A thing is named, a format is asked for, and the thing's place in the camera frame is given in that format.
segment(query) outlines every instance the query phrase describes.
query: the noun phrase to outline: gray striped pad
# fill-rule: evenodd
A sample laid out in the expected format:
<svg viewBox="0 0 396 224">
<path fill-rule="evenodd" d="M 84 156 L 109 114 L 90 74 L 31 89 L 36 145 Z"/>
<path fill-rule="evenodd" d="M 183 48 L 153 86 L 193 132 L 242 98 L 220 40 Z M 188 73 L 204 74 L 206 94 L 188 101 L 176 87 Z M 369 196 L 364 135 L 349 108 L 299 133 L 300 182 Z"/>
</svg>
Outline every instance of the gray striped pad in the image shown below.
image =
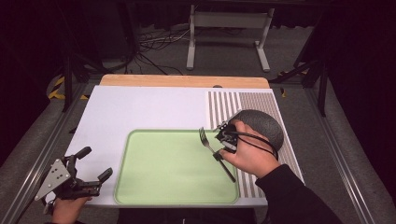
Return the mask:
<svg viewBox="0 0 396 224">
<path fill-rule="evenodd" d="M 271 90 L 268 90 L 268 92 L 208 91 L 206 93 L 206 101 L 207 125 L 210 129 L 215 129 L 239 109 L 260 110 L 276 119 L 285 135 L 283 146 L 279 150 L 279 162 L 288 164 L 291 170 L 303 180 L 285 125 L 280 116 L 275 96 Z M 250 175 L 239 169 L 237 169 L 237 174 L 241 198 L 265 198 L 262 190 L 254 184 L 256 181 L 254 175 Z"/>
</svg>

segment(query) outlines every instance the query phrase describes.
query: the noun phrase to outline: black sleeve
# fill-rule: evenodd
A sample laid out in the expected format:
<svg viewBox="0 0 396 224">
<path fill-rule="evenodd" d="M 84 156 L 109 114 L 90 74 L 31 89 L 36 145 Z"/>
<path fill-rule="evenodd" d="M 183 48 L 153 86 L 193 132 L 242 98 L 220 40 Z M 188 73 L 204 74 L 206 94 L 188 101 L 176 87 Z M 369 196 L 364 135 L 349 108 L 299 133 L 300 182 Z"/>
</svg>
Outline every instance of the black sleeve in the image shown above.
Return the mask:
<svg viewBox="0 0 396 224">
<path fill-rule="evenodd" d="M 288 165 L 256 181 L 268 201 L 271 223 L 342 223 L 318 195 L 307 188 Z"/>
</svg>

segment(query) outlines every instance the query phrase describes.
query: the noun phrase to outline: metal stand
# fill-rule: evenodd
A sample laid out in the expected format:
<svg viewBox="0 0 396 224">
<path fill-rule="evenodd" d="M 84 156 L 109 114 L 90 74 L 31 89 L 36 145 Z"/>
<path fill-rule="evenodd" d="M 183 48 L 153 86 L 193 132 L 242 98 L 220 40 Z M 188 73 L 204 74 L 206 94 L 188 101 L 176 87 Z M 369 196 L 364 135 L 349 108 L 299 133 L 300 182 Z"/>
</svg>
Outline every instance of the metal stand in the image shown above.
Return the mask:
<svg viewBox="0 0 396 224">
<path fill-rule="evenodd" d="M 262 29 L 262 38 L 255 41 L 255 47 L 259 54 L 262 70 L 270 71 L 270 65 L 264 52 L 264 42 L 268 35 L 274 9 L 270 8 L 268 13 L 225 13 L 225 12 L 198 12 L 195 6 L 191 6 L 190 14 L 190 44 L 187 55 L 187 70 L 194 68 L 195 58 L 195 27 L 230 27 L 230 28 L 252 28 Z"/>
</svg>

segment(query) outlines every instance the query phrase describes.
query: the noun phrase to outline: aluminum rail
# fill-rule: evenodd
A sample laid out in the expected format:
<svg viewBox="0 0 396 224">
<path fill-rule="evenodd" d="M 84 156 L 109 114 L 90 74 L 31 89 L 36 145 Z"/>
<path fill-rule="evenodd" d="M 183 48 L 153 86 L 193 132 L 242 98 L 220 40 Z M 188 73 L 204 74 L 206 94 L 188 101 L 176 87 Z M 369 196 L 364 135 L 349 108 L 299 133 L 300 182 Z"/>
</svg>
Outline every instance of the aluminum rail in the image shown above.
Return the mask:
<svg viewBox="0 0 396 224">
<path fill-rule="evenodd" d="M 32 169 L 28 172 L 28 176 L 25 181 L 21 185 L 20 190 L 18 191 L 17 196 L 9 207 L 6 215 L 2 220 L 2 224 L 13 224 L 16 223 L 18 217 L 21 215 L 24 207 L 33 199 L 35 185 L 40 180 L 40 177 L 43 175 L 46 165 L 50 159 L 50 156 L 57 145 L 60 134 L 64 129 L 65 124 L 71 117 L 74 108 L 78 103 L 79 97 L 82 95 L 86 87 L 86 84 L 80 83 L 76 87 L 76 91 L 73 95 L 73 99 L 75 99 L 67 111 L 63 112 L 61 116 L 58 118 L 53 131 L 51 132 L 49 139 L 47 140 L 46 145 L 44 145 L 40 154 L 35 161 Z"/>
<path fill-rule="evenodd" d="M 314 108 L 315 114 L 318 118 L 318 121 L 326 133 L 328 145 L 330 147 L 330 153 L 332 154 L 332 158 L 334 159 L 335 165 L 337 166 L 338 172 L 343 179 L 343 182 L 346 186 L 346 190 L 349 194 L 350 199 L 352 200 L 353 205 L 358 213 L 359 219 L 361 223 L 374 224 L 375 221 L 373 216 L 370 213 L 369 208 L 367 207 L 366 202 L 364 201 L 363 196 L 361 195 L 361 190 L 355 180 L 355 177 L 351 173 L 349 167 L 347 166 L 347 161 L 342 153 L 340 146 L 338 145 L 334 134 L 332 132 L 332 128 L 329 125 L 329 122 L 326 118 L 323 118 L 318 110 L 317 106 L 317 97 L 312 89 L 305 89 L 305 93 L 308 97 L 309 103 Z"/>
</svg>

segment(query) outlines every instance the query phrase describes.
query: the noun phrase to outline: metal fork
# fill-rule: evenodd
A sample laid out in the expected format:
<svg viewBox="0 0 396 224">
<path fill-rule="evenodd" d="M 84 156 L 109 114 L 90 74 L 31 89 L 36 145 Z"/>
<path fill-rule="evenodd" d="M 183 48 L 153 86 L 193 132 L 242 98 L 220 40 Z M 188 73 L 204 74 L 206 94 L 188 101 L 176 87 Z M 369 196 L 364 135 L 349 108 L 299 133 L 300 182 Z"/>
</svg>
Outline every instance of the metal fork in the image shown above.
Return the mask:
<svg viewBox="0 0 396 224">
<path fill-rule="evenodd" d="M 212 151 L 212 153 L 215 154 L 216 153 L 215 150 L 213 150 L 213 148 L 209 145 L 209 141 L 206 138 L 204 127 L 199 129 L 199 136 L 201 138 L 202 145 L 204 145 L 204 147 L 209 148 L 210 151 Z M 218 162 L 220 163 L 225 173 L 227 173 L 228 177 L 230 177 L 231 181 L 235 182 L 236 181 L 235 178 L 233 177 L 231 172 L 227 169 L 227 167 L 224 165 L 224 163 L 222 161 L 218 161 Z"/>
</svg>

